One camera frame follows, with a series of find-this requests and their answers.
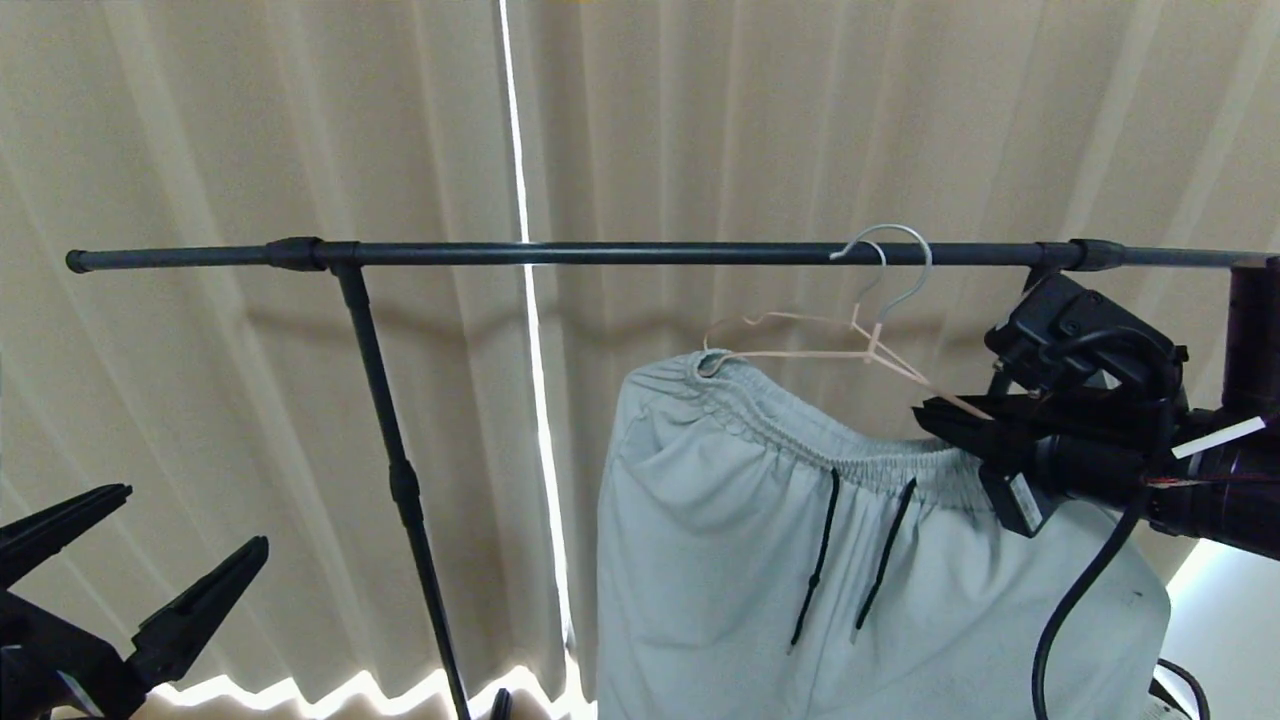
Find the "shorts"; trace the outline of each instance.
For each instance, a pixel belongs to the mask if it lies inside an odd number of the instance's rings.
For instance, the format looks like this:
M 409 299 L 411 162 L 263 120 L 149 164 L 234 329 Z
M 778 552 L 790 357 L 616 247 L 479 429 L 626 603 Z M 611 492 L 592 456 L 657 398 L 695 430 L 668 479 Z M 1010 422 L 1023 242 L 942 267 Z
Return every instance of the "shorts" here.
M 621 392 L 599 502 L 600 719 L 1030 717 L 1041 630 L 1115 518 L 1068 502 L 1036 538 L 1004 530 L 975 457 L 861 436 L 741 360 L 703 378 L 707 355 L 640 368 Z M 1050 715 L 1138 717 L 1167 621 L 1125 547 L 1057 635 Z

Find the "white wall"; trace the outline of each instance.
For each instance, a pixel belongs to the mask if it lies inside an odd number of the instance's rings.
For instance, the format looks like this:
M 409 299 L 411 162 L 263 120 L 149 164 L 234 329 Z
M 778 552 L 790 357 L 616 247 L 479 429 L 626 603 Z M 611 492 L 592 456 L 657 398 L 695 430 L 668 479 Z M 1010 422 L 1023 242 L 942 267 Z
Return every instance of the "white wall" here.
M 1280 562 L 1201 541 L 1184 568 L 1161 655 L 1199 679 L 1215 720 L 1280 717 Z

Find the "curtain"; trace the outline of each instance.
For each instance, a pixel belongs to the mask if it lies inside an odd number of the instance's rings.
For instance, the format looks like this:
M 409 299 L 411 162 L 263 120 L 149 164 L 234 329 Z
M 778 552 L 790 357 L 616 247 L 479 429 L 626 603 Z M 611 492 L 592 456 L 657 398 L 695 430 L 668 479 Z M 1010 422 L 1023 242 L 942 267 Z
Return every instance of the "curtain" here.
M 1276 28 L 1275 3 L 1194 0 L 515 5 L 531 234 L 835 241 L 899 222 L 932 241 L 1280 250 Z M 864 305 L 874 311 L 918 272 L 888 270 Z M 589 694 L 594 507 L 622 378 L 700 348 L 722 318 L 849 316 L 874 273 L 536 272 Z M 1023 279 L 938 269 L 888 316 L 883 340 L 940 386 L 982 392 L 982 333 Z M 1130 268 L 1080 279 L 1189 345 L 1192 400 L 1217 405 L 1226 273 Z M 832 347 L 803 324 L 739 323 L 710 343 Z M 920 434 L 910 406 L 924 391 L 909 383 L 861 364 L 762 366 L 864 433 Z M 1153 533 L 1142 542 L 1166 578 L 1189 551 Z
M 271 557 L 180 687 L 439 667 L 337 282 L 72 275 L 70 249 L 516 234 L 495 8 L 5 4 L 0 260 L 8 521 L 128 505 L 15 591 L 128 651 L 255 534 Z M 370 269 L 466 678 L 563 685 L 520 268 Z

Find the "clothes rack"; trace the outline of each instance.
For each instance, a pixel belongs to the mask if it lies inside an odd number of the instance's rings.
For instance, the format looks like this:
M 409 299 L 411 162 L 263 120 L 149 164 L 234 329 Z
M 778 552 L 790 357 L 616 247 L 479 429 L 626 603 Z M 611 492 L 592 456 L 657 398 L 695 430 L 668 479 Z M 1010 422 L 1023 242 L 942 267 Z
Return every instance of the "clothes rack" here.
M 387 382 L 361 268 L 365 265 L 878 265 L 868 246 L 855 246 L 842 258 L 831 255 L 842 243 L 790 242 L 556 242 L 556 243 L 365 243 L 328 242 L 317 237 L 291 237 L 256 246 L 166 247 L 143 250 L 84 251 L 67 254 L 67 266 L 76 273 L 140 268 L 206 268 L 269 265 L 298 272 L 328 270 L 338 278 L 343 300 L 360 346 L 374 410 L 389 462 L 392 498 L 408 536 L 410 550 L 426 601 L 440 662 L 460 720 L 470 720 L 467 693 L 458 671 L 440 584 L 426 536 L 417 475 L 404 452 L 396 407 Z M 922 265 L 924 252 L 915 243 L 882 243 L 890 265 Z M 1245 260 L 1261 260 L 1262 252 L 1128 247 L 1103 240 L 1030 243 L 932 243 L 934 265 L 1025 266 L 1027 287 L 1060 270 L 1097 272 L 1124 265 L 1165 268 L 1230 268 Z M 1009 378 L 996 373 L 989 393 L 1007 392 Z M 499 691 L 490 710 L 493 720 L 511 714 L 509 693 Z

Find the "elastic waistband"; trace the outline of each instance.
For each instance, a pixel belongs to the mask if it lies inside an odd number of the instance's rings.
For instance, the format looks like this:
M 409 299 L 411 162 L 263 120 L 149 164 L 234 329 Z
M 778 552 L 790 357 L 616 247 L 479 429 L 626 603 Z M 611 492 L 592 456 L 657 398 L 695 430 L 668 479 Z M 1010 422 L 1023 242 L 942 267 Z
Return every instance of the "elastic waistband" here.
M 794 452 L 842 480 L 874 492 L 899 495 L 916 480 L 913 501 L 991 511 L 978 479 L 979 460 L 937 438 L 878 439 L 841 424 L 791 395 L 746 360 L 727 360 L 716 375 L 698 368 L 728 352 L 709 350 L 673 359 L 684 364 L 684 382 L 704 409 L 736 434 Z

